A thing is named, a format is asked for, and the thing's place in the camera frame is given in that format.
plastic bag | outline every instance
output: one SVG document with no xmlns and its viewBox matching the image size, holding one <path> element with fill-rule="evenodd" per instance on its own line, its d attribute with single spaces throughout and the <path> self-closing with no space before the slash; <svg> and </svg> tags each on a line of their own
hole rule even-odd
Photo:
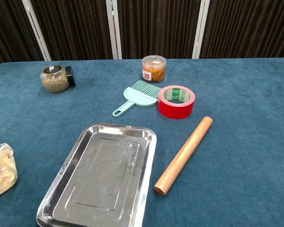
<svg viewBox="0 0 284 227">
<path fill-rule="evenodd" d="M 7 144 L 0 144 L 0 195 L 10 189 L 17 181 L 18 174 L 14 151 Z"/>
</svg>

rolling pin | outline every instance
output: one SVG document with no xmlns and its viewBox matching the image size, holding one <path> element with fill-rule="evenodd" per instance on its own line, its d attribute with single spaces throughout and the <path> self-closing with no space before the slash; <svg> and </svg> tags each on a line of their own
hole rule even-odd
<svg viewBox="0 0 284 227">
<path fill-rule="evenodd" d="M 213 120 L 210 117 L 204 117 L 201 120 L 193 134 L 191 134 L 186 143 L 171 161 L 170 165 L 166 168 L 160 179 L 156 182 L 154 190 L 159 195 L 165 196 L 167 194 L 212 123 Z"/>
</svg>

glass jar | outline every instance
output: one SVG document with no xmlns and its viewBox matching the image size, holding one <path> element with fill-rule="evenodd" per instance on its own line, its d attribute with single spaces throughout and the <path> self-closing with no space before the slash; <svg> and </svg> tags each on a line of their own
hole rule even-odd
<svg viewBox="0 0 284 227">
<path fill-rule="evenodd" d="M 142 59 L 142 78 L 146 81 L 161 82 L 165 78 L 166 59 L 149 55 Z"/>
<path fill-rule="evenodd" d="M 62 92 L 69 86 L 75 85 L 74 76 L 70 66 L 47 66 L 41 70 L 41 82 L 43 87 L 50 92 Z"/>
</svg>

dark brown curtain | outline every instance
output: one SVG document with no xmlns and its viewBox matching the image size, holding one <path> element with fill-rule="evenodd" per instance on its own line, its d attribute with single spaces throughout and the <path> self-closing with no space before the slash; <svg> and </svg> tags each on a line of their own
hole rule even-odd
<svg viewBox="0 0 284 227">
<path fill-rule="evenodd" d="M 212 0 L 200 58 L 284 57 L 284 0 Z"/>
<path fill-rule="evenodd" d="M 42 61 L 21 0 L 0 0 L 0 63 Z"/>
<path fill-rule="evenodd" d="M 112 59 L 105 0 L 31 0 L 52 60 Z"/>
<path fill-rule="evenodd" d="M 122 58 L 191 58 L 201 0 L 118 0 Z"/>
</svg>

cleaning brush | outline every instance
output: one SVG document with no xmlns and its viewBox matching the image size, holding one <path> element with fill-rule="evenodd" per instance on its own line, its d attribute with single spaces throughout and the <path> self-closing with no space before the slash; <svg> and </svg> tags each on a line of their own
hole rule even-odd
<svg viewBox="0 0 284 227">
<path fill-rule="evenodd" d="M 133 105 L 148 107 L 155 105 L 161 88 L 142 80 L 137 81 L 131 87 L 124 90 L 123 96 L 127 100 L 122 106 L 113 112 L 113 117 L 119 117 Z"/>
</svg>

